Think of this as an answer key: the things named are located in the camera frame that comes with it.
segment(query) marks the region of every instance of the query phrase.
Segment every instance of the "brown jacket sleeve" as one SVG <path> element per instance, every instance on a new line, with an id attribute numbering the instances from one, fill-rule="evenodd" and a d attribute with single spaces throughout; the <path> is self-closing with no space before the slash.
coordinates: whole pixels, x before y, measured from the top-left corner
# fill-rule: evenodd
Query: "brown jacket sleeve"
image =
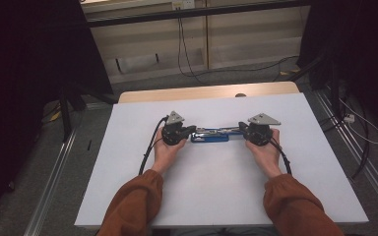
<path id="1" fill-rule="evenodd" d="M 147 224 L 158 214 L 163 180 L 147 170 L 122 186 L 113 197 L 97 235 L 147 235 Z"/>
<path id="2" fill-rule="evenodd" d="M 291 175 L 273 178 L 265 188 L 263 205 L 282 236 L 344 235 L 321 202 Z"/>

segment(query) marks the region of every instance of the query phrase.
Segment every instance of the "handheld controller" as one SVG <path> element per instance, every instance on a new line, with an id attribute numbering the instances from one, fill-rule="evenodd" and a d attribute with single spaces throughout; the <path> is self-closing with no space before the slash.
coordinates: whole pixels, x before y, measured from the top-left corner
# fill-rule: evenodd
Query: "handheld controller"
<path id="1" fill-rule="evenodd" d="M 161 131 L 163 141 L 169 146 L 175 146 L 183 139 L 188 139 L 189 135 L 196 131 L 196 126 L 183 127 L 185 119 L 172 111 Z"/>
<path id="2" fill-rule="evenodd" d="M 264 146 L 269 143 L 273 135 L 273 131 L 270 129 L 269 125 L 281 124 L 281 122 L 264 113 L 251 117 L 248 121 L 250 125 L 244 122 L 238 122 L 238 127 L 244 139 L 256 146 Z"/>

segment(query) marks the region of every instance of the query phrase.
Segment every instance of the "white board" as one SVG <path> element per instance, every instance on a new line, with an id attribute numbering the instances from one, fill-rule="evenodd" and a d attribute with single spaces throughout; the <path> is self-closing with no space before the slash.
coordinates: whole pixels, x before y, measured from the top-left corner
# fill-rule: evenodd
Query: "white board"
<path id="1" fill-rule="evenodd" d="M 237 126 L 266 113 L 282 122 L 281 145 L 293 176 L 335 222 L 368 221 L 302 93 L 114 105 L 75 225 L 99 227 L 117 190 L 138 174 L 158 120 L 175 110 L 184 126 Z M 146 169 L 154 163 L 152 151 Z M 285 171 L 281 159 L 280 167 Z M 226 143 L 192 144 L 164 174 L 156 227 L 272 224 L 262 202 L 267 178 L 239 137 Z"/>

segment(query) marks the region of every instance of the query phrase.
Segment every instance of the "person's right hand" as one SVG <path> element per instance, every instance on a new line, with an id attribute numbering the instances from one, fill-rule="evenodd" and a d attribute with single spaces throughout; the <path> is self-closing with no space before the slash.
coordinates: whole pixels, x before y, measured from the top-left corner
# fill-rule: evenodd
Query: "person's right hand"
<path id="1" fill-rule="evenodd" d="M 273 142 L 276 141 L 279 144 L 279 130 L 272 129 L 272 131 Z M 272 144 L 268 143 L 259 147 L 246 141 L 245 145 L 251 150 L 257 165 L 259 165 L 269 179 L 282 175 L 282 171 L 279 168 L 280 153 Z"/>

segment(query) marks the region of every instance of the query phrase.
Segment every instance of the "wall outlet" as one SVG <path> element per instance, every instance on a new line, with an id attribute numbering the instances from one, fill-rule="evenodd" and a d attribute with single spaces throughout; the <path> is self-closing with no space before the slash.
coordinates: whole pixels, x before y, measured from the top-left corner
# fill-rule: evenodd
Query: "wall outlet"
<path id="1" fill-rule="evenodd" d="M 354 115 L 352 115 L 352 114 L 346 114 L 346 116 L 345 116 L 345 122 L 353 123 L 354 122 Z"/>
<path id="2" fill-rule="evenodd" d="M 195 8 L 195 0 L 186 0 L 182 1 L 183 9 L 194 9 Z"/>
<path id="3" fill-rule="evenodd" d="M 177 9 L 184 9 L 183 8 L 183 1 L 174 0 L 174 1 L 171 2 L 171 10 L 175 11 Z"/>
<path id="4" fill-rule="evenodd" d="M 171 2 L 171 9 L 174 11 L 174 10 L 177 10 L 177 9 L 194 9 L 195 8 L 195 0 L 186 0 L 186 1 L 182 1 L 182 0 L 173 0 Z"/>

